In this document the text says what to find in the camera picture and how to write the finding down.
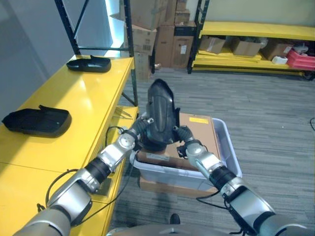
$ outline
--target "power cord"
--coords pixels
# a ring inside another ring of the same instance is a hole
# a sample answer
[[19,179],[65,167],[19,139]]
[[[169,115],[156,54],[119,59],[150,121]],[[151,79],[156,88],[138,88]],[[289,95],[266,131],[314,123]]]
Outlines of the power cord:
[[205,197],[198,197],[196,198],[197,201],[201,202],[201,203],[204,203],[204,204],[207,204],[207,205],[210,205],[210,206],[213,206],[213,207],[217,207],[217,208],[220,208],[220,209],[224,209],[224,210],[227,210],[227,208],[225,206],[219,206],[219,205],[216,205],[216,204],[212,204],[212,203],[208,203],[208,202],[204,202],[202,201],[201,199],[208,199],[208,198],[211,198],[215,195],[217,195],[219,193],[219,191],[213,193],[213,194],[210,194],[208,196],[205,196]]
[[71,170],[67,170],[66,172],[63,172],[61,175],[59,175],[57,178],[54,179],[54,181],[49,185],[47,192],[46,192],[46,198],[45,198],[45,203],[46,203],[46,207],[47,207],[47,203],[49,201],[49,193],[51,188],[54,186],[54,184],[61,179],[62,177],[64,177],[66,174],[71,173],[71,172],[77,172],[78,169],[71,169]]
[[[51,188],[54,186],[54,184],[59,180],[61,179],[62,177],[64,177],[66,174],[70,173],[70,172],[76,172],[78,171],[78,169],[71,169],[71,170],[67,170],[65,172],[63,172],[62,174],[60,174],[59,176],[57,176],[57,178],[54,179],[54,181],[49,185],[48,189],[47,189],[47,192],[46,192],[46,197],[45,197],[45,204],[46,204],[46,207],[47,207],[47,203],[49,201],[49,193],[50,193],[50,190]],[[36,204],[37,206],[37,211],[38,212],[41,212],[42,210],[45,210],[45,207],[39,203]]]
[[[210,195],[208,195],[208,196],[205,196],[205,197],[198,197],[198,198],[196,198],[196,200],[199,201],[199,202],[201,202],[201,203],[210,205],[210,206],[212,206],[212,207],[217,207],[217,208],[220,208],[220,209],[228,210],[228,206],[227,206],[227,204],[226,204],[226,203],[227,203],[226,200],[224,200],[224,206],[219,206],[219,205],[212,204],[212,203],[208,203],[208,202],[204,202],[204,201],[201,200],[201,199],[208,199],[208,198],[211,198],[211,197],[217,195],[218,193],[219,193],[219,191],[217,191],[217,192],[215,192],[215,193],[213,193],[213,194],[210,194]],[[240,229],[239,232],[230,232],[229,234],[230,234],[230,235],[240,235],[241,233],[243,233],[242,236],[245,236],[245,235],[246,235],[246,232],[245,232],[242,228]]]
[[128,182],[129,182],[129,179],[130,179],[130,177],[131,177],[132,170],[133,170],[133,163],[132,163],[132,165],[131,165],[131,169],[130,169],[130,172],[129,172],[129,174],[128,174],[128,178],[127,178],[127,180],[126,180],[126,183],[125,183],[125,185],[123,186],[123,188],[121,189],[121,191],[117,194],[117,196],[116,196],[113,200],[111,200],[108,204],[106,204],[105,206],[103,206],[102,208],[100,208],[100,209],[98,209],[96,212],[94,212],[92,215],[90,215],[90,216],[87,217],[86,219],[82,220],[81,223],[78,224],[78,225],[76,225],[76,226],[79,226],[79,225],[81,225],[82,223],[86,222],[87,220],[91,219],[91,218],[92,218],[93,216],[95,216],[97,213],[99,213],[100,211],[104,210],[104,209],[107,208],[110,204],[112,204],[114,201],[116,201],[116,200],[119,198],[119,196],[123,193],[124,189],[126,188]]
[[108,129],[107,129],[107,131],[106,131],[106,134],[105,134],[105,147],[107,146],[107,136],[108,136],[108,132],[109,132],[111,129],[113,129],[113,128],[117,128],[117,129],[119,129],[121,132],[124,131],[124,129],[123,129],[122,127],[120,127],[120,126],[109,126]]
[[315,117],[313,117],[312,119],[310,119],[310,125],[311,125],[312,129],[315,131],[315,128],[314,128],[313,123],[312,123],[312,120],[313,120],[313,119],[315,119]]
[[[108,132],[109,130],[111,130],[112,128],[117,128],[119,129],[121,132],[124,131],[124,129],[122,127],[119,127],[119,126],[110,126],[108,127],[107,131],[106,131],[106,134],[105,134],[105,146],[107,146],[107,137],[108,137]],[[76,226],[79,226],[81,225],[82,223],[86,222],[87,220],[91,219],[93,216],[95,216],[97,213],[99,213],[100,211],[104,210],[106,207],[108,207],[110,204],[112,204],[113,202],[115,202],[119,196],[123,193],[124,189],[126,188],[127,184],[129,183],[129,179],[131,177],[131,173],[132,173],[132,170],[133,170],[133,164],[134,164],[134,160],[133,160],[133,163],[131,165],[131,169],[130,169],[130,172],[128,174],[128,178],[126,180],[126,183],[125,185],[123,186],[123,188],[121,189],[121,191],[117,194],[117,196],[111,200],[108,204],[106,204],[105,206],[103,206],[102,208],[100,208],[99,210],[97,210],[96,212],[94,212],[93,214],[91,214],[89,217],[87,217],[86,219],[84,219],[83,221],[80,222],[80,224],[76,225]],[[57,178],[54,179],[54,181],[50,184],[50,186],[48,187],[47,189],[47,192],[46,192],[46,198],[45,198],[45,203],[46,203],[46,206],[47,206],[47,203],[49,201],[49,193],[50,193],[50,190],[51,188],[54,186],[54,184],[59,180],[61,179],[63,176],[65,176],[66,174],[70,173],[70,172],[76,172],[78,171],[78,169],[72,169],[72,170],[67,170],[66,172],[60,174]],[[37,211],[40,212],[42,210],[45,209],[45,207],[39,203],[36,204],[37,206]]]

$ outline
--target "gray wall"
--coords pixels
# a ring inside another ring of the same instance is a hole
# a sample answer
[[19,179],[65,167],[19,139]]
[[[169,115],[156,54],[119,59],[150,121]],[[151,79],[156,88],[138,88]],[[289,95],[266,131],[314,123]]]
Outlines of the gray wall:
[[[197,2],[187,2],[191,20]],[[315,0],[210,0],[206,20],[315,26]]]
[[[83,0],[65,4],[76,22]],[[104,0],[90,1],[82,23],[80,43],[111,45]],[[1,120],[67,62],[73,51],[53,0],[0,0],[0,35]]]

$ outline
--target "yellow shelf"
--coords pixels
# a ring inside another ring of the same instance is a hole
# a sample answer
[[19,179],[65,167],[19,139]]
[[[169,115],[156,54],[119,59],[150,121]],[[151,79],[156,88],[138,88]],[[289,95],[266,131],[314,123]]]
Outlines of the yellow shelf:
[[[45,195],[50,183],[60,173],[0,163],[0,235],[13,235],[37,214],[36,204],[45,204]],[[63,177],[53,187],[53,193],[69,176]],[[93,201],[90,214],[105,204]],[[106,208],[86,223],[71,230],[71,235],[103,235]]]
[[[109,125],[130,128],[137,117],[138,108],[119,108],[129,113],[132,117],[130,119],[112,118]],[[115,111],[114,116],[119,116],[119,114],[120,112]],[[118,135],[117,130],[109,132],[108,143],[114,142]],[[119,191],[123,169],[124,162],[116,169],[113,175],[109,176],[111,185],[107,196],[92,195],[93,206],[87,216],[93,214],[116,197]],[[59,174],[60,173],[55,171],[0,163],[0,200],[3,203],[1,205],[0,214],[0,235],[13,235],[37,213],[36,204],[40,203],[43,205],[45,203],[47,188]],[[69,176],[70,174],[56,182],[51,190],[51,194],[56,191]],[[108,231],[114,206],[115,203],[112,203],[87,222],[72,228],[71,235],[104,235]]]
[[31,137],[0,126],[2,163],[64,172],[81,168],[99,151],[133,66],[133,58],[112,59],[106,73],[69,70],[64,65],[19,109],[66,109],[72,116],[69,129],[58,138]]
[[252,62],[257,62],[262,59],[261,54],[257,54],[254,57],[234,55],[230,48],[222,48],[222,51],[219,54],[209,53],[207,51],[199,50],[196,57],[198,57],[198,59],[204,59],[204,60],[225,60],[225,61],[233,60],[233,61],[252,61]]
[[249,57],[249,56],[236,56],[233,54],[232,50],[228,47],[222,48],[221,52],[219,54],[215,53],[210,53],[207,51],[199,50],[198,51],[199,55],[206,55],[206,56],[213,56],[215,58],[221,59],[221,58],[238,58],[238,59],[250,59],[250,60],[260,60],[261,55],[257,54],[254,57]]
[[193,62],[193,66],[196,65],[208,65],[208,66],[228,66],[228,67],[247,67],[247,68],[264,68],[264,69],[281,69],[281,70],[294,70],[289,67],[289,65],[284,64],[273,64],[271,61],[266,60],[262,55],[261,60],[256,60],[256,61],[249,61],[247,59],[240,60],[236,59],[234,60],[233,58],[237,57],[230,57],[226,59],[219,59],[215,57],[209,57],[204,55],[196,55],[195,61]]
[[231,71],[231,72],[250,72],[250,73],[271,73],[282,75],[303,75],[301,71],[293,70],[273,70],[273,69],[259,69],[259,68],[242,68],[242,67],[219,67],[219,66],[194,66],[194,71]]
[[202,35],[256,36],[315,41],[315,28],[246,22],[206,21]]

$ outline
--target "cardboard box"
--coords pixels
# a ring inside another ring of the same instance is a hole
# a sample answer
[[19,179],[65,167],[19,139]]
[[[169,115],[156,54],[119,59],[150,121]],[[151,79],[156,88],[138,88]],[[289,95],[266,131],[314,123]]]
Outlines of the cardboard box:
[[175,20],[175,11],[176,11],[176,0],[168,0],[165,20],[162,23],[162,26],[173,26]]
[[268,60],[272,60],[275,56],[285,57],[292,47],[293,43],[290,40],[272,38],[261,52]]
[[[212,152],[215,156],[221,158],[217,136],[211,117],[180,113],[180,124],[187,125],[194,137],[205,145],[209,152]],[[144,163],[196,171],[197,169],[193,167],[187,159],[179,157],[177,147],[182,145],[184,145],[183,142],[176,142],[168,145],[165,151],[154,153],[142,150],[138,152],[137,158],[138,161]]]
[[174,36],[171,67],[187,67],[192,42],[193,36]]
[[197,27],[194,21],[189,21],[187,25],[175,25],[175,36],[195,36]]
[[150,57],[145,53],[134,53],[136,79],[147,82],[150,79]]
[[140,188],[147,191],[153,191],[156,193],[174,193],[178,195],[185,195],[192,198],[208,196],[217,192],[215,187],[210,187],[207,191],[201,191],[196,189],[185,188],[181,186],[169,185],[165,183],[157,183],[153,181],[147,181],[140,177]]
[[[135,52],[152,55],[157,30],[149,30],[139,26],[132,25],[133,49]],[[128,46],[127,30],[124,30],[124,45]]]
[[231,42],[233,54],[242,56],[255,56],[259,49],[260,43],[241,41],[239,37],[234,37]]
[[177,0],[176,10],[185,11],[186,10],[187,0]]
[[[130,0],[133,25],[154,30],[165,21],[168,0]],[[120,20],[125,21],[124,1],[120,0]]]
[[190,12],[188,9],[184,11],[176,11],[175,12],[175,21],[176,25],[187,25],[190,18]]
[[200,50],[204,50],[210,53],[219,54],[225,43],[225,36],[211,37],[203,35],[199,46]]
[[156,63],[162,67],[171,67],[174,26],[160,26],[156,38]]

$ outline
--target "yellow label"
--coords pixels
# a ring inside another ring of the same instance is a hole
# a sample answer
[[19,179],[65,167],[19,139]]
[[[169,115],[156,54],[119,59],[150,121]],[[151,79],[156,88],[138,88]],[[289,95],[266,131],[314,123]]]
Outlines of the yellow label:
[[203,119],[203,118],[189,117],[189,121],[190,122],[196,122],[196,123],[209,124],[209,121],[207,119]]

